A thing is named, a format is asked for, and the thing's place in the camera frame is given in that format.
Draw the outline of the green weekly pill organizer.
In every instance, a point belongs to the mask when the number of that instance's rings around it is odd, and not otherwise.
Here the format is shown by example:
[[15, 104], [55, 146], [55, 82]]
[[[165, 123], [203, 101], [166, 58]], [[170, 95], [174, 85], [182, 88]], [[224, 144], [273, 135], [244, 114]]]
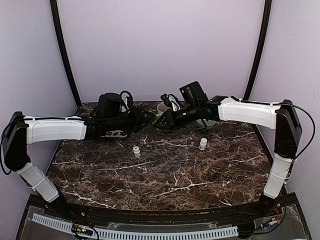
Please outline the green weekly pill organizer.
[[162, 133], [164, 129], [164, 124], [160, 121], [160, 118], [158, 116], [155, 116], [154, 119], [150, 121], [150, 125], [152, 126], [153, 130], [157, 133], [160, 134]]

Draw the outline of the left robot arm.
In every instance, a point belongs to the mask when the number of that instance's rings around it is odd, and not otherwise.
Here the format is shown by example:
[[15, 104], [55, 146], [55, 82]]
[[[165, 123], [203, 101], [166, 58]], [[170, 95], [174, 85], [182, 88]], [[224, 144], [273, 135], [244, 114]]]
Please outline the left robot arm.
[[0, 137], [0, 166], [5, 175], [16, 172], [60, 218], [71, 213], [58, 187], [35, 165], [27, 146], [49, 141], [95, 140], [112, 132], [128, 136], [148, 125], [152, 114], [134, 106], [130, 92], [108, 92], [98, 98], [88, 116], [32, 117], [16, 111]]

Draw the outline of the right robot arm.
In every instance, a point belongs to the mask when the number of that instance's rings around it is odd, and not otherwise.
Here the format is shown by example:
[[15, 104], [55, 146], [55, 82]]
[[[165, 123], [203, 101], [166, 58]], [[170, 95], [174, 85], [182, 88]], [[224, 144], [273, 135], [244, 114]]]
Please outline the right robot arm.
[[198, 81], [179, 90], [187, 107], [165, 111], [156, 121], [156, 128], [173, 130], [196, 120], [211, 120], [248, 123], [275, 131], [273, 163], [263, 190], [266, 198], [255, 205], [255, 213], [266, 217], [275, 208], [272, 199], [278, 197], [289, 176], [302, 135], [302, 127], [292, 102], [254, 102], [222, 95], [208, 98]]

